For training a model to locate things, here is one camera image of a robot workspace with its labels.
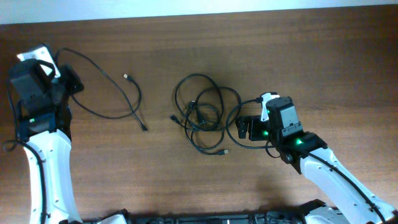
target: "cable connector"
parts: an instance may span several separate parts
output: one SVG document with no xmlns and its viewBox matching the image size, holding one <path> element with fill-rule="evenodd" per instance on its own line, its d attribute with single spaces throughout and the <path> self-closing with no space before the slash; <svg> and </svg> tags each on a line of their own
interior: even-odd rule
<svg viewBox="0 0 398 224">
<path fill-rule="evenodd" d="M 123 77 L 127 80 L 129 80 L 130 82 L 133 81 L 134 79 L 132 78 L 132 76 L 128 75 L 128 74 L 124 74 Z"/>
<path fill-rule="evenodd" d="M 197 108 L 197 119 L 199 124 L 202 124 L 203 122 L 205 122 L 205 117 L 202 115 L 202 113 L 199 111 L 199 109 Z"/>
<path fill-rule="evenodd" d="M 191 102 L 189 102 L 188 107 L 192 109 L 195 106 L 195 103 L 195 100 L 192 100 Z"/>
<path fill-rule="evenodd" d="M 145 126 L 144 124 L 141 124 L 141 128 L 142 128 L 143 131 L 148 131 L 147 126 Z"/>
<path fill-rule="evenodd" d="M 263 101 L 262 97 L 257 97 L 256 98 L 256 103 L 262 103 L 262 101 Z"/>
<path fill-rule="evenodd" d="M 217 152 L 217 154 L 218 154 L 219 156 L 225 155 L 225 154 L 227 154 L 227 153 L 228 153 L 228 150 L 227 150 L 227 149 L 224 149 L 224 150 L 222 150 L 222 151 Z"/>
<path fill-rule="evenodd" d="M 172 115 L 170 116 L 170 119 L 171 119 L 172 121 L 176 122 L 177 124 L 181 124 L 181 122 L 178 120 L 178 118 L 177 118 L 174 114 L 172 114 Z"/>
</svg>

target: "wood grain surface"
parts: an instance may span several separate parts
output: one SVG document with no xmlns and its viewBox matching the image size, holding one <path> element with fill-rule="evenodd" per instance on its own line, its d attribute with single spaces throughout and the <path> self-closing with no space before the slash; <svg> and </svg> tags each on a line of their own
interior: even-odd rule
<svg viewBox="0 0 398 224">
<path fill-rule="evenodd" d="M 70 170 L 78 211 L 94 218 L 131 213 L 240 212 L 300 205 L 319 198 L 314 184 L 263 150 L 225 138 L 225 156 L 204 156 L 169 116 L 173 92 L 190 73 L 204 73 L 243 100 L 277 91 L 294 100 L 304 129 L 317 133 L 339 160 L 380 198 L 398 207 L 398 6 L 245 12 L 204 16 L 0 26 L 0 140 L 12 138 L 4 81 L 16 54 L 40 42 L 69 47 L 97 62 L 132 101 L 143 92 L 139 116 L 97 118 L 70 102 Z M 127 104 L 86 61 L 65 53 L 85 90 L 84 104 L 108 115 Z M 209 85 L 190 80 L 181 103 Z M 203 102 L 216 97 L 209 93 Z M 235 105 L 225 92 L 226 111 Z M 259 105 L 242 114 L 259 114 Z M 234 135 L 236 127 L 231 128 Z M 219 133 L 201 133 L 210 145 Z M 27 223 L 30 180 L 22 149 L 0 152 L 0 223 Z"/>
</svg>

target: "white bracket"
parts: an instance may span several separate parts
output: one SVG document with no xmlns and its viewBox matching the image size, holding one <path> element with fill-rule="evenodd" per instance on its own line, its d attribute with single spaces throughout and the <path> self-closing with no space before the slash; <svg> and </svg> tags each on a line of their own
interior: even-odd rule
<svg viewBox="0 0 398 224">
<path fill-rule="evenodd" d="M 272 94 L 272 93 L 265 93 L 265 94 L 261 95 L 261 98 L 262 98 L 261 121 L 262 122 L 266 122 L 269 120 L 268 111 L 267 111 L 267 107 L 266 107 L 267 102 L 270 100 L 273 100 L 275 98 L 279 98 L 279 97 L 280 96 L 278 94 Z"/>
<path fill-rule="evenodd" d="M 27 60 L 27 59 L 34 58 L 34 59 L 37 59 L 37 60 L 43 60 L 43 61 L 52 63 L 54 65 L 54 68 L 55 68 L 55 78 L 61 77 L 61 73 L 58 70 L 57 66 L 55 65 L 48 48 L 46 48 L 46 46 L 44 46 L 44 45 L 39 45 L 36 49 L 33 49 L 30 52 L 18 54 L 17 58 L 21 62 L 23 62 L 24 60 Z M 44 66 L 44 65 L 40 65 L 40 66 L 43 68 L 43 71 L 47 75 L 49 75 L 52 72 L 51 68 L 48 68 L 47 66 Z"/>
</svg>

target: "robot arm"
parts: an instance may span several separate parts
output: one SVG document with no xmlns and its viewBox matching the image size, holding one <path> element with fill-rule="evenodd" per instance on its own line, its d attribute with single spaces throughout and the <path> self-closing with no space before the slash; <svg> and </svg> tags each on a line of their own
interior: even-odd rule
<svg viewBox="0 0 398 224">
<path fill-rule="evenodd" d="M 394 218 L 392 205 L 375 196 L 348 172 L 320 137 L 303 131 L 290 97 L 265 93 L 261 98 L 260 119 L 269 133 L 267 140 L 285 163 L 324 191 L 350 223 L 381 223 Z M 252 129 L 251 136 L 255 132 L 258 129 Z M 308 216 L 306 220 L 316 223 L 317 218 Z"/>
<path fill-rule="evenodd" d="M 71 66 L 57 68 L 46 45 L 18 58 L 21 63 L 10 70 L 9 81 L 27 112 L 23 116 L 17 108 L 16 132 L 29 161 L 30 223 L 82 222 L 70 178 L 72 114 L 68 97 L 82 91 L 83 84 Z"/>
</svg>

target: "wire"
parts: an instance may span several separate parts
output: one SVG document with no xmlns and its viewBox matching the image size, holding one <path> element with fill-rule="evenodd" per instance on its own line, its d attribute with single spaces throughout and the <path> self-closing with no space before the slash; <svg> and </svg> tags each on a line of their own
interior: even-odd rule
<svg viewBox="0 0 398 224">
<path fill-rule="evenodd" d="M 198 94 L 198 96 L 196 97 L 196 99 L 189 103 L 187 112 L 184 112 L 178 103 L 177 93 L 178 93 L 178 90 L 180 89 L 181 85 L 192 77 L 205 78 L 213 85 L 213 87 L 210 87 L 210 88 L 207 88 L 207 89 L 204 89 L 203 91 L 201 91 Z M 223 154 L 228 153 L 228 150 L 221 150 L 221 151 L 216 151 L 216 152 L 209 152 L 209 151 L 216 149 L 223 142 L 224 131 L 225 131 L 226 127 L 233 123 L 233 120 L 238 117 L 239 112 L 240 112 L 240 108 L 238 108 L 238 112 L 236 113 L 232 122 L 227 123 L 225 127 L 223 127 L 221 125 L 221 120 L 224 115 L 224 101 L 223 101 L 223 96 L 221 94 L 221 90 L 228 90 L 228 91 L 232 92 L 236 96 L 238 104 L 241 103 L 241 96 L 239 95 L 239 93 L 236 90 L 234 90 L 230 87 L 226 87 L 226 86 L 218 86 L 214 82 L 214 80 L 212 80 L 210 77 L 208 77 L 207 75 L 199 74 L 199 73 L 191 74 L 191 75 L 185 77 L 184 79 L 182 79 L 175 87 L 175 92 L 174 92 L 175 105 L 177 106 L 177 109 L 179 110 L 179 112 L 181 113 L 181 115 L 183 116 L 185 121 L 181 122 L 175 115 L 172 115 L 170 117 L 170 119 L 172 121 L 176 122 L 179 126 L 184 128 L 185 135 L 186 135 L 188 141 L 193 145 L 193 147 L 198 152 L 200 152 L 204 155 L 208 155 L 208 156 L 223 155 Z M 217 92 L 218 98 L 220 99 L 221 111 L 219 111 L 217 108 L 215 108 L 211 104 L 199 103 L 200 97 L 204 93 L 209 92 L 209 91 Z M 214 114 L 216 115 L 216 120 L 206 119 L 203 115 L 203 112 L 200 111 L 200 108 L 202 108 L 202 107 L 207 107 L 207 108 L 211 109 L 214 112 Z M 190 119 L 190 115 L 194 111 L 197 114 L 198 122 L 194 122 L 192 119 Z M 220 137 L 220 140 L 215 145 L 210 146 L 210 147 L 201 147 L 197 143 L 195 143 L 195 141 L 193 140 L 193 134 L 196 132 L 221 132 L 221 137 Z"/>
<path fill-rule="evenodd" d="M 7 88 L 8 102 L 9 102 L 10 107 L 11 107 L 12 117 L 14 118 L 14 139 L 17 140 L 18 139 L 18 120 L 17 120 L 17 114 L 16 114 L 16 111 L 15 111 L 15 107 L 14 107 L 14 104 L 12 103 L 12 99 L 11 99 L 10 80 L 8 78 L 6 80 L 6 88 Z M 12 146 L 9 149 L 6 148 L 6 144 L 5 143 L 2 144 L 2 149 L 5 152 L 11 152 L 16 147 L 17 147 L 16 143 L 12 144 Z"/>
<path fill-rule="evenodd" d="M 46 220 L 46 217 L 47 217 L 47 193 L 45 191 L 43 161 L 40 158 L 39 154 L 35 151 L 35 149 L 32 146 L 30 146 L 30 145 L 28 145 L 28 144 L 26 144 L 26 143 L 24 143 L 22 141 L 19 141 L 19 140 L 7 140 L 7 141 L 3 142 L 3 147 L 6 144 L 12 144 L 15 147 L 17 145 L 21 145 L 21 146 L 25 147 L 27 150 L 29 150 L 35 156 L 35 158 L 37 160 L 37 165 L 39 166 L 39 172 L 40 172 L 40 183 L 41 183 L 41 186 L 42 186 L 42 212 L 41 212 L 41 215 L 40 215 L 40 223 L 44 224 L 45 220 Z"/>
<path fill-rule="evenodd" d="M 279 154 L 279 156 L 273 156 L 273 155 L 269 152 L 269 149 L 272 148 L 272 146 L 268 146 L 268 144 L 269 144 L 269 141 L 267 141 L 266 146 L 265 146 L 265 147 L 266 147 L 266 152 L 267 152 L 268 156 L 271 156 L 271 157 L 274 158 L 274 159 L 280 158 L 280 154 Z"/>
<path fill-rule="evenodd" d="M 147 129 L 147 127 L 144 125 L 144 123 L 138 118 L 138 116 L 137 116 L 137 114 L 136 114 L 136 111 L 138 110 L 138 107 L 139 107 L 139 105 L 140 105 L 140 103 L 141 103 L 141 98 L 142 98 L 142 93 L 141 93 L 141 89 L 139 88 L 139 86 L 138 86 L 138 84 L 134 81 L 134 79 L 131 77 L 131 76 L 129 76 L 129 75 L 124 75 L 124 77 L 129 81 L 129 82 L 132 82 L 136 87 L 137 87 L 137 89 L 138 89 L 138 101 L 137 101 L 137 106 L 136 106 L 136 108 L 133 108 L 132 107 L 132 104 L 131 104 L 131 102 L 130 102 L 130 100 L 129 100 L 129 98 L 127 97 L 127 95 L 125 94 L 125 92 L 120 88 L 120 86 L 100 67 L 100 66 L 98 66 L 94 61 L 92 61 L 92 59 L 90 59 L 89 57 L 87 57 L 86 55 L 83 55 L 82 53 L 79 53 L 79 52 L 77 52 L 76 50 L 72 50 L 72 49 L 69 49 L 69 48 L 67 48 L 67 47 L 64 47 L 64 48 L 61 48 L 61 49 L 59 49 L 58 51 L 57 51 L 57 53 L 55 54 L 55 56 L 54 56 L 54 62 L 55 62 L 55 64 L 56 65 L 58 65 L 58 57 L 59 57 L 59 55 L 60 55 L 60 52 L 61 51 L 67 51 L 67 52 L 71 52 L 71 53 L 73 53 L 73 54 L 75 54 L 75 55 L 77 55 L 77 56 L 80 56 L 80 57 L 82 57 L 82 58 L 84 58 L 84 59 L 86 59 L 87 61 L 89 61 L 92 65 L 94 65 L 94 67 L 96 67 L 121 93 L 122 93 L 122 95 L 123 95 L 123 97 L 126 99 L 126 102 L 127 102 L 127 104 L 129 105 L 129 107 L 130 107 L 130 110 L 131 110 L 131 112 L 130 113 L 128 113 L 128 114 L 125 114 L 125 115 L 121 115 L 121 116 L 106 116 L 106 115 L 103 115 L 103 114 L 99 114 L 98 112 L 95 112 L 95 111 L 93 111 L 93 110 L 91 110 L 91 109 L 89 109 L 89 108 L 87 108 L 86 106 L 84 106 L 83 104 L 81 104 L 76 98 L 75 98 L 75 96 L 74 95 L 71 95 L 71 98 L 74 100 L 74 102 L 78 105 L 78 106 L 80 106 L 81 108 L 83 108 L 84 110 L 86 110 L 87 112 L 89 112 L 89 113 L 91 113 L 91 114 L 93 114 L 93 115 L 95 115 L 95 116 L 98 116 L 98 117 L 100 117 L 100 118 L 104 118 L 104 119 L 121 119 L 121 118 L 126 118 L 126 117 L 128 117 L 128 116 L 130 116 L 130 115 L 133 115 L 135 118 L 136 118 L 136 120 L 139 122 L 139 124 L 141 125 L 141 128 L 142 128 L 142 130 L 143 131 L 148 131 L 148 129 Z"/>
</svg>

